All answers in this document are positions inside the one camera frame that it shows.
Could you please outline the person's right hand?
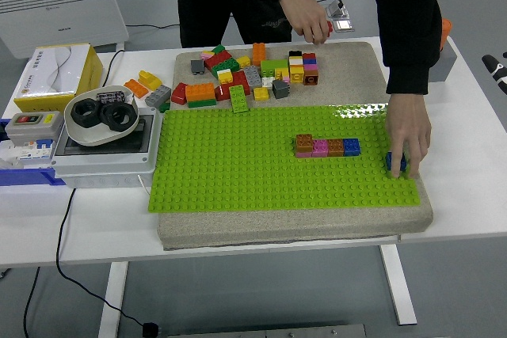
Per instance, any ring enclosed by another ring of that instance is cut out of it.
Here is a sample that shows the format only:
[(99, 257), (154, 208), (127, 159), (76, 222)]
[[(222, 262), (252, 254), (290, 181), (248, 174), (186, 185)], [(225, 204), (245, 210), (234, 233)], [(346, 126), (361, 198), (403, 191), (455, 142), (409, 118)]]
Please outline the person's right hand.
[(279, 0), (279, 3), (298, 36), (315, 45), (326, 42), (330, 33), (326, 11), (316, 0)]

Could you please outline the person's left hand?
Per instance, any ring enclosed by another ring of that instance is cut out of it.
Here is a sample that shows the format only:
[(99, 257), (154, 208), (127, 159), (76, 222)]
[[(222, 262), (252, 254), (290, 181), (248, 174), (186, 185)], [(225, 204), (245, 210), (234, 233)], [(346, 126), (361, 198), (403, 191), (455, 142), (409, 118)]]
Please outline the person's left hand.
[(390, 138), (391, 175), (399, 177), (404, 148), (410, 159), (410, 177), (419, 174), (419, 166), (429, 151), (432, 126), (420, 94), (391, 94), (386, 117), (386, 130)]

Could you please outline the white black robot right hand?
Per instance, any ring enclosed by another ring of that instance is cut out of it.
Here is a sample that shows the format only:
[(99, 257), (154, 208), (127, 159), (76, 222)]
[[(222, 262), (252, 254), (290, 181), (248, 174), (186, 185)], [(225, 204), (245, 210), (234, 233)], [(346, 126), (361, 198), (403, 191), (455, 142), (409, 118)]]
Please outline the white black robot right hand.
[(502, 65), (495, 57), (492, 55), (484, 55), (482, 57), (482, 62), (484, 63), (486, 69), (491, 74), (492, 78), (497, 83), (500, 90), (507, 94), (507, 86), (506, 86), (506, 67)]

